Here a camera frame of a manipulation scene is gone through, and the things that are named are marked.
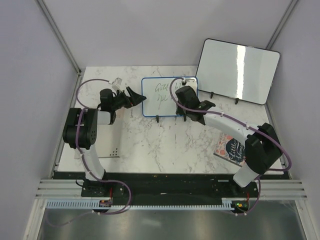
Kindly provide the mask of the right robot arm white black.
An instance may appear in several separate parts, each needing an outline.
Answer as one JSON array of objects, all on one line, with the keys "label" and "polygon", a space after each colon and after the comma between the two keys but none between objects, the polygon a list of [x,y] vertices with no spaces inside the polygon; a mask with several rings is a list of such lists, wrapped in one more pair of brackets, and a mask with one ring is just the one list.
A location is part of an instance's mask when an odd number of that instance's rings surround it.
[{"label": "right robot arm white black", "polygon": [[229,184],[229,191],[233,196],[242,196],[247,191],[247,185],[264,175],[281,157],[280,143],[270,124],[250,126],[223,113],[214,103],[200,101],[190,86],[181,87],[175,95],[177,106],[192,121],[218,129],[244,146],[245,163]]}]

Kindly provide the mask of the small blue-framed whiteboard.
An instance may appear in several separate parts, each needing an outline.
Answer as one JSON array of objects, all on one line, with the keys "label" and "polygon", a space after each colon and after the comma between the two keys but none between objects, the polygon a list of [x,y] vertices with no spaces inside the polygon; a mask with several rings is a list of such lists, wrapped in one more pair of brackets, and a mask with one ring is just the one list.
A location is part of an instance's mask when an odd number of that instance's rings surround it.
[{"label": "small blue-framed whiteboard", "polygon": [[175,95],[176,90],[183,86],[184,78],[196,77],[144,77],[141,80],[141,94],[146,97],[146,100],[142,102],[142,115],[144,117],[156,117],[157,115],[176,117],[177,105],[171,95]]}]

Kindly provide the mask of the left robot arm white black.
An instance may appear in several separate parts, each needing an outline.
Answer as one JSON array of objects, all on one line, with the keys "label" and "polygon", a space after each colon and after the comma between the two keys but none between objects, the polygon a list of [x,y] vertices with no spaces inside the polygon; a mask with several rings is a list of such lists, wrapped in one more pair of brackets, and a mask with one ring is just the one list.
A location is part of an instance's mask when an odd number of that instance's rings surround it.
[{"label": "left robot arm white black", "polygon": [[109,88],[100,91],[100,104],[97,108],[70,108],[62,131],[62,139],[72,149],[78,151],[85,169],[85,177],[95,181],[92,191],[99,197],[106,196],[110,185],[104,181],[105,169],[101,165],[97,150],[98,124],[113,125],[122,108],[130,109],[147,98],[134,92],[129,86],[126,90],[113,92]]}]

